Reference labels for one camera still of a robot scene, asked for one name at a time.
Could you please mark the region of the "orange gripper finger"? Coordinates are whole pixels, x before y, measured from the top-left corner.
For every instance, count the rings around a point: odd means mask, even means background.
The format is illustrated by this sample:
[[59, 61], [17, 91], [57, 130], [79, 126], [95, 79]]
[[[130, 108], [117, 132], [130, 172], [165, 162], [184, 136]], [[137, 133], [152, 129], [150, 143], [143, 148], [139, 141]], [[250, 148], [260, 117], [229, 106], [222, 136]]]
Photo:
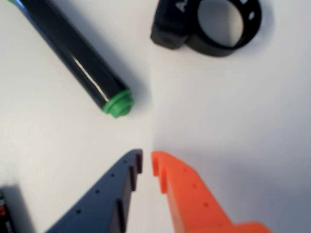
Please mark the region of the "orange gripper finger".
[[177, 157], [153, 151], [152, 167], [161, 193], [167, 196], [177, 233], [269, 233], [259, 222], [233, 223], [199, 173]]

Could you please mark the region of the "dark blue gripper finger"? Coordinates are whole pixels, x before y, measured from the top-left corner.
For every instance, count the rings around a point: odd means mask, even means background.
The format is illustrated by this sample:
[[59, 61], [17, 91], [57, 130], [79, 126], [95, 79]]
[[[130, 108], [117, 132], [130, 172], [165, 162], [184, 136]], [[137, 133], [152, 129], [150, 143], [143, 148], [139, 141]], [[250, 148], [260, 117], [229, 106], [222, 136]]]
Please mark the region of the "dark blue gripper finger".
[[124, 233], [143, 152], [121, 157], [53, 226], [50, 233]]

